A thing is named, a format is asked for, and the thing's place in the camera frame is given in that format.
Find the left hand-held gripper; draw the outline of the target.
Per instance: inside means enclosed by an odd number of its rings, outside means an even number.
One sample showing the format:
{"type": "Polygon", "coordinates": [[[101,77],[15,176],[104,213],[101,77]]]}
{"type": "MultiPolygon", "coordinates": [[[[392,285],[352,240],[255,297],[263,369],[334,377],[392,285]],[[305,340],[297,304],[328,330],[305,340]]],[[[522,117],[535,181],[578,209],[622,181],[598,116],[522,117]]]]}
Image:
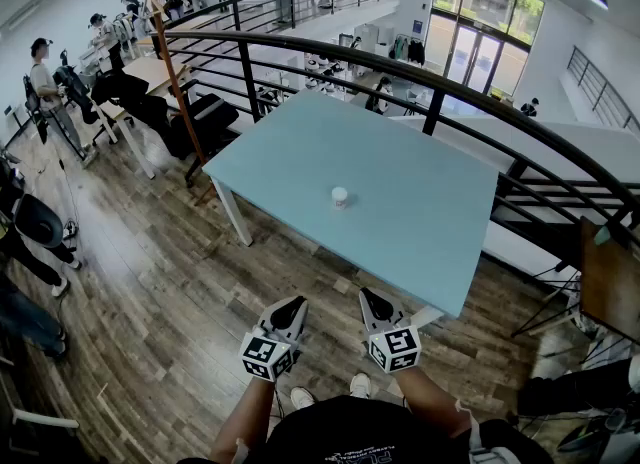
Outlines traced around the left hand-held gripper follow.
{"type": "Polygon", "coordinates": [[[269,306],[242,341],[239,357],[246,372],[268,382],[288,373],[300,355],[299,339],[307,313],[308,302],[303,296],[269,306]]]}

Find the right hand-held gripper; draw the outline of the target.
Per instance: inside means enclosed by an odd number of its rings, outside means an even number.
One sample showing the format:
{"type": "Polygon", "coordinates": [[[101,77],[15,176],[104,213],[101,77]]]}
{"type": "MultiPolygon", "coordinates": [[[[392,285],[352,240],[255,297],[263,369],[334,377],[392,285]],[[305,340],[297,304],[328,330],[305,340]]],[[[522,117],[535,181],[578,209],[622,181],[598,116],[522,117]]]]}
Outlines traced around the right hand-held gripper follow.
{"type": "Polygon", "coordinates": [[[359,302],[373,361],[385,373],[415,367],[421,354],[419,333],[415,325],[396,327],[404,318],[399,301],[378,288],[363,287],[359,302]]]}

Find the person's right forearm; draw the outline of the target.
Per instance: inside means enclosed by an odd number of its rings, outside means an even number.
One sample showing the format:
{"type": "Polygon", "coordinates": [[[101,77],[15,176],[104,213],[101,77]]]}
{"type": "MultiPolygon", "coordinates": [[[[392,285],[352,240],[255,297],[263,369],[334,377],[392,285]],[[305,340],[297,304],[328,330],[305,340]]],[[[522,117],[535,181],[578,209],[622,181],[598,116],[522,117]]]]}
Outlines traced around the person's right forearm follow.
{"type": "Polygon", "coordinates": [[[456,408],[457,400],[418,367],[394,373],[411,412],[423,423],[449,438],[471,429],[470,415],[456,408]]]}

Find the white table leg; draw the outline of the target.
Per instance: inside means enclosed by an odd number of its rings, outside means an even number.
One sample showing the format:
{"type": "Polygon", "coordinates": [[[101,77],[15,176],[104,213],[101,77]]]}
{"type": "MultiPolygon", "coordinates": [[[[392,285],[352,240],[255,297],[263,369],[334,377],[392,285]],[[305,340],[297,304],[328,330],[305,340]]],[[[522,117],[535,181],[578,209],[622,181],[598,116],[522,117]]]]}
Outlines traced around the white table leg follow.
{"type": "Polygon", "coordinates": [[[439,318],[443,317],[444,313],[431,305],[425,305],[410,318],[410,323],[416,328],[424,327],[439,318]]]}
{"type": "Polygon", "coordinates": [[[212,182],[240,241],[247,247],[251,246],[253,239],[238,208],[233,192],[228,186],[216,179],[212,179],[212,182]]]}

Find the person's black t-shirt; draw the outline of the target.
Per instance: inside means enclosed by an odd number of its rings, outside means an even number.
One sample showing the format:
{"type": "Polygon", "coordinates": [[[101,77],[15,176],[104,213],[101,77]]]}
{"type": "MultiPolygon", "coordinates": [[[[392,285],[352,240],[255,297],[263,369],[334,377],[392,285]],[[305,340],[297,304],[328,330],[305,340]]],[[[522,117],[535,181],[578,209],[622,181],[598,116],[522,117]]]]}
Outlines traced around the person's black t-shirt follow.
{"type": "Polygon", "coordinates": [[[392,403],[339,396],[278,423],[242,464],[472,464],[471,432],[450,438],[392,403]]]}

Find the black office chair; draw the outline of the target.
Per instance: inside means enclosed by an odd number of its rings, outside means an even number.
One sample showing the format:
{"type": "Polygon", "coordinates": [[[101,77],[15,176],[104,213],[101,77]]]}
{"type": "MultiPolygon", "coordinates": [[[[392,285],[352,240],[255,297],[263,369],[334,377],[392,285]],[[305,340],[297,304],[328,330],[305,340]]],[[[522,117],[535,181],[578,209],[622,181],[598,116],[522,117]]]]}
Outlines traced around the black office chair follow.
{"type": "MultiPolygon", "coordinates": [[[[194,103],[190,103],[187,106],[187,112],[205,158],[201,161],[196,157],[185,175],[186,186],[191,188],[197,170],[239,136],[237,132],[230,129],[239,114],[231,104],[215,94],[204,95],[194,103]]],[[[184,118],[176,115],[169,124],[167,147],[174,157],[184,160],[195,151],[184,118]]]]}

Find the brown wooden table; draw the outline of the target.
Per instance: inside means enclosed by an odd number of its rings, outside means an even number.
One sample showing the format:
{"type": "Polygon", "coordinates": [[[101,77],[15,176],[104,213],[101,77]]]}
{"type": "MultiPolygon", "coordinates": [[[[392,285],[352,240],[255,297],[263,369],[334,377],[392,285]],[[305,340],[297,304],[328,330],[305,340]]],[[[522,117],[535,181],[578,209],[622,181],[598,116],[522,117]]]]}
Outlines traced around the brown wooden table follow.
{"type": "Polygon", "coordinates": [[[512,333],[514,337],[585,317],[640,345],[640,259],[613,237],[596,246],[593,237],[599,228],[586,218],[581,220],[578,298],[544,320],[531,318],[512,333]]]}

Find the black curved metal railing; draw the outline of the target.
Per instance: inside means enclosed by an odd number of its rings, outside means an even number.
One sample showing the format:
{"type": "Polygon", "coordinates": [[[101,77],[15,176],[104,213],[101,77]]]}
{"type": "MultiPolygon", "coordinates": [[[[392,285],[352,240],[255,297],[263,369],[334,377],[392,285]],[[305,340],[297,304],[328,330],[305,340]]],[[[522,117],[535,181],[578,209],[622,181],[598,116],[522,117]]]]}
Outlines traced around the black curved metal railing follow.
{"type": "Polygon", "coordinates": [[[171,42],[184,39],[233,44],[223,58],[241,64],[242,71],[236,77],[245,84],[241,94],[250,101],[253,116],[259,114],[256,87],[261,82],[253,73],[256,66],[322,79],[361,94],[374,95],[376,91],[301,67],[254,59],[249,52],[252,45],[365,66],[424,87],[432,94],[427,107],[393,95],[386,100],[423,116],[421,130],[426,135],[447,128],[511,160],[498,176],[491,222],[553,255],[559,261],[558,271],[580,266],[583,218],[598,227],[606,225],[614,240],[640,258],[640,183],[618,181],[568,140],[484,94],[392,59],[304,38],[240,31],[169,34],[171,42]]]}

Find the clothes rack with dark clothes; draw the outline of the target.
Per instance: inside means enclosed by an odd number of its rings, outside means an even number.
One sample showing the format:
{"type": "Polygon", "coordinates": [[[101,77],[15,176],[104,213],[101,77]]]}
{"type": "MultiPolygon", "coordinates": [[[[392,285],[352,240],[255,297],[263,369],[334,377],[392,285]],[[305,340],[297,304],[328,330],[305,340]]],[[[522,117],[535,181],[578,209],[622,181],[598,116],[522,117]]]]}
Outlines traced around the clothes rack with dark clothes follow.
{"type": "Polygon", "coordinates": [[[416,63],[423,67],[425,64],[424,44],[417,38],[398,34],[390,47],[389,57],[395,60],[416,63]]]}

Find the glass entrance door with windows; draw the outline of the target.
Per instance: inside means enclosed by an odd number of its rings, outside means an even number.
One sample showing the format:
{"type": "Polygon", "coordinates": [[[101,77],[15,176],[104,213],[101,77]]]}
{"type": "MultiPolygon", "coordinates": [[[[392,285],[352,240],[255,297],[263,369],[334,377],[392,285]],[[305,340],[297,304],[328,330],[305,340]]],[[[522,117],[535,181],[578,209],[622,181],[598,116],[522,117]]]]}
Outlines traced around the glass entrance door with windows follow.
{"type": "Polygon", "coordinates": [[[544,7],[541,0],[432,0],[425,68],[498,99],[512,96],[544,7]]]}

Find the white cabinet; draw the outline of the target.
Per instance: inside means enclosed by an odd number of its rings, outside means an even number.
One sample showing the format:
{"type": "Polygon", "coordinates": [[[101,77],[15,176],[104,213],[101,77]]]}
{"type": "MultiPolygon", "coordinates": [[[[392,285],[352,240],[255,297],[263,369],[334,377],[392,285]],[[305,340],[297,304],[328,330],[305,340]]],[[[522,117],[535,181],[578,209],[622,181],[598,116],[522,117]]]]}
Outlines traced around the white cabinet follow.
{"type": "Polygon", "coordinates": [[[363,24],[354,29],[354,37],[360,39],[357,49],[386,57],[394,42],[395,28],[388,24],[363,24]]]}

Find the light wooden desk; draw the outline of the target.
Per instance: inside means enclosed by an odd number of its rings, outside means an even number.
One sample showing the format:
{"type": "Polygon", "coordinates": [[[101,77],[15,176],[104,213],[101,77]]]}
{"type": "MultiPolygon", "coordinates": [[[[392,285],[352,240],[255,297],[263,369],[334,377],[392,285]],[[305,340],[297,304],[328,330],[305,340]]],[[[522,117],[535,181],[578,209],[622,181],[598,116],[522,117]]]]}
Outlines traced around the light wooden desk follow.
{"type": "MultiPolygon", "coordinates": [[[[127,65],[123,69],[123,72],[146,81],[148,83],[147,94],[149,96],[160,98],[167,103],[167,111],[163,114],[163,118],[161,118],[160,114],[156,112],[150,129],[159,129],[161,123],[167,126],[170,122],[171,116],[177,114],[175,110],[177,102],[169,101],[169,89],[172,84],[165,62],[156,58],[140,57],[127,65]]],[[[130,124],[127,120],[131,118],[135,123],[144,123],[146,126],[148,126],[148,124],[137,116],[130,114],[125,108],[116,105],[112,101],[105,101],[104,103],[98,104],[93,99],[93,96],[90,96],[90,100],[93,108],[99,116],[101,125],[107,131],[112,141],[117,143],[118,138],[109,124],[110,120],[114,121],[116,128],[120,131],[121,136],[133,152],[145,175],[149,179],[153,179],[155,174],[151,168],[151,163],[147,160],[138,145],[137,140],[132,135],[130,124]]]]}

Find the black straight metal railing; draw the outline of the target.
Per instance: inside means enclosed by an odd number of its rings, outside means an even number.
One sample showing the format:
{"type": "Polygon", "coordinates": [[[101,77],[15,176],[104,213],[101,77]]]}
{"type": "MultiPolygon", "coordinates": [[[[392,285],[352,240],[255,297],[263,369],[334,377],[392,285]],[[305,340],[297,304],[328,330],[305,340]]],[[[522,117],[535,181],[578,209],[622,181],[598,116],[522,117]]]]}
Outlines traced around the black straight metal railing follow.
{"type": "Polygon", "coordinates": [[[213,5],[167,24],[169,30],[191,31],[213,28],[222,31],[264,29],[296,25],[340,10],[361,8],[388,0],[217,0],[213,5]]]}

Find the black stair railing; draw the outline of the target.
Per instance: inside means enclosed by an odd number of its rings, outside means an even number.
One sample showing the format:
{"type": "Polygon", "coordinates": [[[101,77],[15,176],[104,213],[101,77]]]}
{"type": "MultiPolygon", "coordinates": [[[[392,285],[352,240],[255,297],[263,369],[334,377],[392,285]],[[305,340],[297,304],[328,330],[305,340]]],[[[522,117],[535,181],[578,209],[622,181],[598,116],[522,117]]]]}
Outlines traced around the black stair railing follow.
{"type": "Polygon", "coordinates": [[[628,130],[640,138],[640,120],[617,89],[578,47],[573,48],[567,71],[582,93],[590,116],[603,126],[628,130]]]}

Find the white metal frame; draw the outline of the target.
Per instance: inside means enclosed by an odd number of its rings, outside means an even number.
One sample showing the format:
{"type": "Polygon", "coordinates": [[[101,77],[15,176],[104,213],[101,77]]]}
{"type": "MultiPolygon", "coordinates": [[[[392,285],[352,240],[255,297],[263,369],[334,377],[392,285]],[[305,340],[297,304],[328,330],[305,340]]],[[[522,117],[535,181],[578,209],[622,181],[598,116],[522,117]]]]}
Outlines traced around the white metal frame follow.
{"type": "Polygon", "coordinates": [[[79,423],[74,419],[46,416],[46,415],[24,411],[21,409],[13,410],[13,421],[14,422],[23,421],[23,422],[37,424],[37,425],[65,428],[65,429],[72,429],[72,430],[76,430],[79,428],[79,423]]]}

